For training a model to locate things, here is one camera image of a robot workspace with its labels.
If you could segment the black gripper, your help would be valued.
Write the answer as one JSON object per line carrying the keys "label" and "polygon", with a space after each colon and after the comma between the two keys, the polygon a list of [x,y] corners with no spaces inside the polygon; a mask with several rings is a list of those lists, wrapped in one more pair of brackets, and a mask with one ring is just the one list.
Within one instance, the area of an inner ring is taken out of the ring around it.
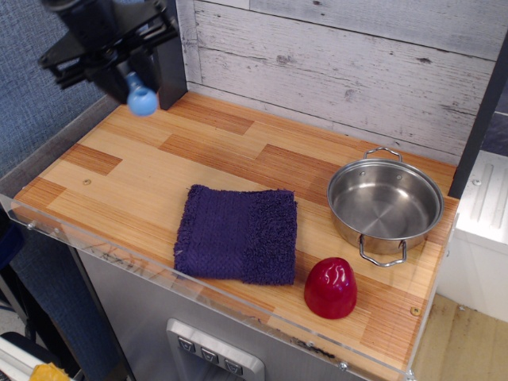
{"label": "black gripper", "polygon": [[161,1],[43,1],[67,27],[66,34],[39,59],[60,87],[94,82],[121,104],[129,86],[118,66],[126,64],[158,93],[160,80],[151,55],[175,36]]}

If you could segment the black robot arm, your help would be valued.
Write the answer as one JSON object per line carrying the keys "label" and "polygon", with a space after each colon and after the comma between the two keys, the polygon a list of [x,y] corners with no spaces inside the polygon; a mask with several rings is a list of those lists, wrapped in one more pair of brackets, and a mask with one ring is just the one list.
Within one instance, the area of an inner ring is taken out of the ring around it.
{"label": "black robot arm", "polygon": [[152,55],[179,35],[165,1],[45,1],[67,33],[39,59],[61,89],[82,81],[121,104],[156,100],[160,79]]}

